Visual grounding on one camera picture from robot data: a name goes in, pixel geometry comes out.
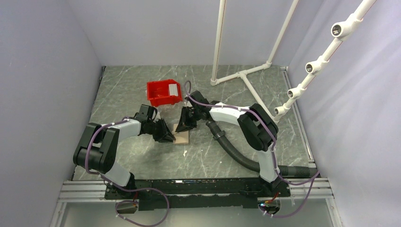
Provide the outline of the tan leather card holder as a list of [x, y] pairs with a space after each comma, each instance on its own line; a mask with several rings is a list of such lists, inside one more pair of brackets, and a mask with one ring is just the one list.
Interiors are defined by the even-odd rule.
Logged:
[[189, 131], [176, 132], [175, 130], [177, 126], [178, 126], [177, 123], [173, 124], [172, 134], [175, 138], [173, 144], [176, 145], [189, 144]]

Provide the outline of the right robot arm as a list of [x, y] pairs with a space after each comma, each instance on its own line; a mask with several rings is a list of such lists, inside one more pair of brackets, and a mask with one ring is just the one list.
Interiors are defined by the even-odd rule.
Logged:
[[[205, 120], [214, 140], [229, 156], [245, 168], [259, 173], [264, 180], [260, 185], [261, 192], [266, 196], [274, 195], [279, 190], [276, 179], [280, 170], [272, 154], [279, 129], [265, 110], [259, 104], [239, 107], [219, 101], [203, 103], [192, 100], [190, 103], [190, 106], [182, 108], [175, 132], [192, 130], [197, 127], [198, 121]], [[239, 152], [228, 140], [225, 132], [218, 127], [218, 122], [239, 126], [246, 142], [257, 151], [258, 162], [248, 159]]]

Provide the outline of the red plastic bin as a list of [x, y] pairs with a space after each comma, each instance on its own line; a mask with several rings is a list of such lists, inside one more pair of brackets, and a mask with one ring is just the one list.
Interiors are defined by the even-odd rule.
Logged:
[[[168, 85], [177, 84], [180, 96], [169, 96]], [[154, 107], [161, 105], [174, 105], [183, 100], [181, 85], [173, 79], [150, 81], [147, 83], [147, 100]]]

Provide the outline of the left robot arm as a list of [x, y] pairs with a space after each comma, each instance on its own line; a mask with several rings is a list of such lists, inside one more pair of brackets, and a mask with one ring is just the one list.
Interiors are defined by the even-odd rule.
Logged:
[[89, 123], [78, 142], [73, 163], [110, 182], [123, 198], [131, 198], [136, 192], [135, 176], [116, 161], [118, 145], [143, 134], [152, 135], [156, 142], [173, 142], [174, 135], [157, 114], [155, 107], [142, 104], [133, 117], [108, 124]]

